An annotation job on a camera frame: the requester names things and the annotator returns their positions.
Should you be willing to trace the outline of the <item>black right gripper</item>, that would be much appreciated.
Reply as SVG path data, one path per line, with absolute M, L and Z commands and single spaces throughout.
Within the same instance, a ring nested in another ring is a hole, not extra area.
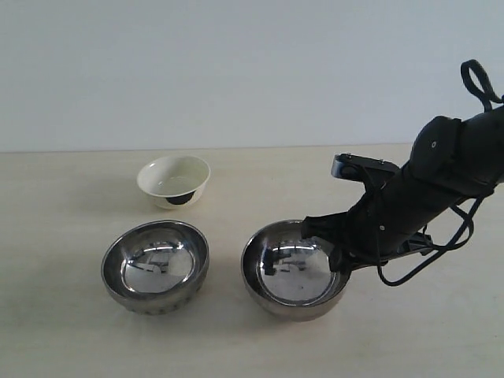
M 307 216 L 301 237 L 338 243 L 328 256 L 331 272 L 351 272 L 355 258 L 375 265 L 453 204 L 453 191 L 398 172 L 379 190 L 364 195 L 345 213 Z

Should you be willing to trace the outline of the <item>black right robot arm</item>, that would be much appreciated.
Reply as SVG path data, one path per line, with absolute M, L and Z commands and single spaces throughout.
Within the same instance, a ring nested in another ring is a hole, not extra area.
M 365 193 L 349 210 L 301 223 L 339 253 L 375 265 L 438 215 L 503 181 L 503 109 L 468 120 L 437 116 L 426 124 L 401 167 L 370 157 L 337 154 L 332 175 L 362 182 Z

